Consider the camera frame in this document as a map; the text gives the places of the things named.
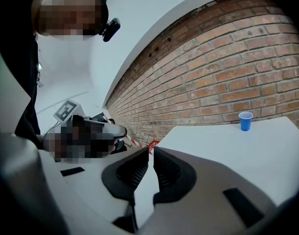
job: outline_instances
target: black rectangle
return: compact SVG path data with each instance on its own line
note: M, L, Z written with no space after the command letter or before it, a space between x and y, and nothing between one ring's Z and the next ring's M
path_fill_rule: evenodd
M252 204L249 199L247 199L237 188L224 190L223 194L241 217L246 227L251 227L264 217L259 209Z
M72 168L72 169L68 169L68 170L61 170L60 172L63 177L66 177L66 176L70 176L73 174L77 174L82 171L85 171L82 167L76 167L76 168Z

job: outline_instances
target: dark clothing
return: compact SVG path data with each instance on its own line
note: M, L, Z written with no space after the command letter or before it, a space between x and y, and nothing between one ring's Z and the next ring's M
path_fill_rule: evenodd
M40 129L34 109L38 47L31 22L32 1L0 0L0 52L13 76L31 97L15 134L31 140L41 148L36 137L36 134L40 134Z

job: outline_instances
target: person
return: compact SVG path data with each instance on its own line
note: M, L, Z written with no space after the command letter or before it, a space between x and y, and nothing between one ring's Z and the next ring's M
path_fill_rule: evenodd
M15 134L42 149L35 112L37 34L44 36L102 34L107 26L106 0L0 0L0 53L13 76L31 97Z

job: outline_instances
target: white wall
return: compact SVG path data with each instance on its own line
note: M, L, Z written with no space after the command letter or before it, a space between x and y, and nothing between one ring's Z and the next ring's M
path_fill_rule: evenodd
M93 42L90 73L99 106L137 55L171 23L213 0L107 0L109 19L119 18L121 29L108 43Z
M86 70L72 70L64 76L56 76L49 85L38 88L35 111L42 134L57 122L52 115L66 99L81 104L86 116L93 117L104 112L110 118L106 109L96 106L89 73Z

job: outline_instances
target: blurred hand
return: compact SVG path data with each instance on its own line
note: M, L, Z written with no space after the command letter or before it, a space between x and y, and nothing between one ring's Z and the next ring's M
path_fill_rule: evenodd
M43 137L43 149L55 158L101 158L115 150L117 140L101 134L83 134L79 127L58 125Z

